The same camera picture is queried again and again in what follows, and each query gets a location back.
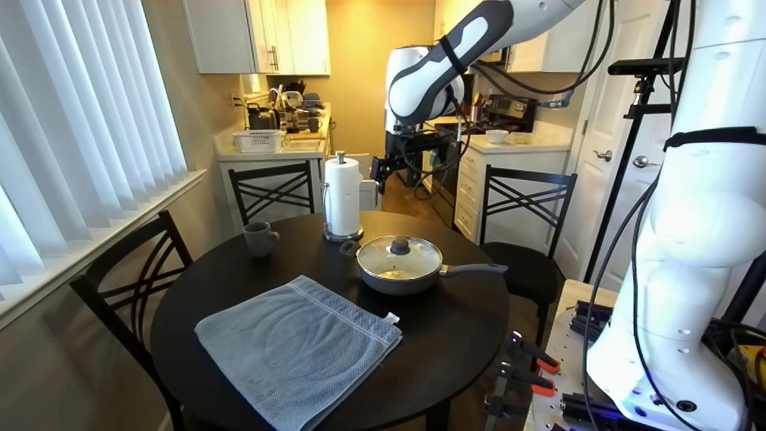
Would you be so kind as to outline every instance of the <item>pan handle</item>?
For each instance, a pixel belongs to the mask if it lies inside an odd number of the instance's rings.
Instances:
[[[507,265],[499,262],[462,262],[462,265],[441,265],[437,275],[450,277],[459,273],[504,273]]]

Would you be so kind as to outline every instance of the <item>gray towel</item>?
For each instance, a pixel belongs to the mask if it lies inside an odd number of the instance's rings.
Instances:
[[[314,429],[398,347],[403,330],[312,277],[197,323],[197,336],[276,429]]]

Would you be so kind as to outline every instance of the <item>mug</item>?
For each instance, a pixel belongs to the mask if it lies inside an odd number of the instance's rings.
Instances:
[[[251,256],[268,256],[278,244],[279,231],[271,229],[268,222],[253,219],[243,224],[243,241]]]

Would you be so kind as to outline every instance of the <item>drawer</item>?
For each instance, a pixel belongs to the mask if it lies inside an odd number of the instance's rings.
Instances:
[[[471,217],[476,217],[476,212],[482,212],[476,199],[466,195],[462,190],[458,190],[455,210],[470,212]]]
[[[464,194],[476,204],[483,199],[483,183],[478,186],[476,181],[459,181],[458,194]]]
[[[476,228],[474,222],[464,219],[462,214],[455,212],[455,228],[466,236],[470,241],[476,241]]]

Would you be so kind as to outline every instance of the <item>white blinds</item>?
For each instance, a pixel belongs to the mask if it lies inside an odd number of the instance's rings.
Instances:
[[[184,175],[142,0],[0,1],[0,298]]]

